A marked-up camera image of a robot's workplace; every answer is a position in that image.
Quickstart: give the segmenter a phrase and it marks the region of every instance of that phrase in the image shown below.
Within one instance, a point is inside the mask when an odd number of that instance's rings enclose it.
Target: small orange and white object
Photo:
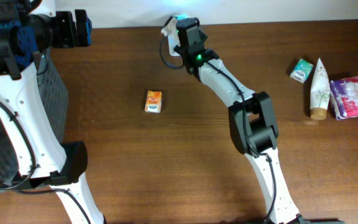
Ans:
[[[161,105],[162,105],[162,92],[149,90],[147,92],[146,106],[144,110],[146,112],[159,113],[161,112]]]

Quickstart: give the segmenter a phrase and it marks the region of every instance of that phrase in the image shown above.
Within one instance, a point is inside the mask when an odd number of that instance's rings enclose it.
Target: brown tabletop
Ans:
[[[203,26],[240,82],[273,100],[280,163],[307,219],[358,224],[358,118],[309,118],[311,78],[294,62],[321,57],[330,79],[358,76],[358,21]],[[219,223],[265,215],[259,183],[233,146],[227,108],[160,61],[160,28],[95,29],[87,48],[53,49],[69,92],[65,141],[88,147],[86,176],[108,223]],[[163,91],[160,114],[145,91]],[[0,194],[0,223],[70,223],[56,195]]]

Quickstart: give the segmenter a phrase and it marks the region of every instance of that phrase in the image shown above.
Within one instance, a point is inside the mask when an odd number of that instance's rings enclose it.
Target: tube cap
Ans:
[[[310,118],[315,120],[324,120],[327,117],[327,110],[324,108],[312,108],[310,110]]]

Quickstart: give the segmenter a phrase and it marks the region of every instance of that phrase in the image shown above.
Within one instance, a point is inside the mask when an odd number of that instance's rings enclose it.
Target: white tube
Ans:
[[[326,119],[330,91],[327,71],[319,58],[310,90],[310,117],[312,119]]]

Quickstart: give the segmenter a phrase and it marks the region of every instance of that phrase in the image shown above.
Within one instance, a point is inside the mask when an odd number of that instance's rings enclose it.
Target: white wall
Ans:
[[[56,0],[56,8],[86,9],[94,27],[162,26],[181,13],[202,24],[358,19],[358,0]]]

